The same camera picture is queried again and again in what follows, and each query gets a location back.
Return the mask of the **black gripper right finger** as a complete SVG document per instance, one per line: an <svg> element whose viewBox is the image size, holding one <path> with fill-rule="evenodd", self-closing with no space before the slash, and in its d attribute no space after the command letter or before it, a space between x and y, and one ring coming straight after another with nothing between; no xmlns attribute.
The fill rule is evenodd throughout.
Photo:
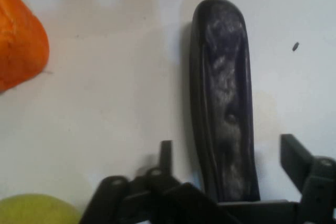
<svg viewBox="0 0 336 224"><path fill-rule="evenodd" d="M335 223L335 160L314 156L294 135L282 134L280 162L301 193L295 223Z"/></svg>

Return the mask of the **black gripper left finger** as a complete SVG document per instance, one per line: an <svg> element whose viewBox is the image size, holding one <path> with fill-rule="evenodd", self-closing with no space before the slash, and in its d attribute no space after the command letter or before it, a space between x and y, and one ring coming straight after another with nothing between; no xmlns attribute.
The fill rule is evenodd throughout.
<svg viewBox="0 0 336 224"><path fill-rule="evenodd" d="M158 165L144 175L103 179L80 223L214 223L217 213L200 190L173 177L172 141L162 141Z"/></svg>

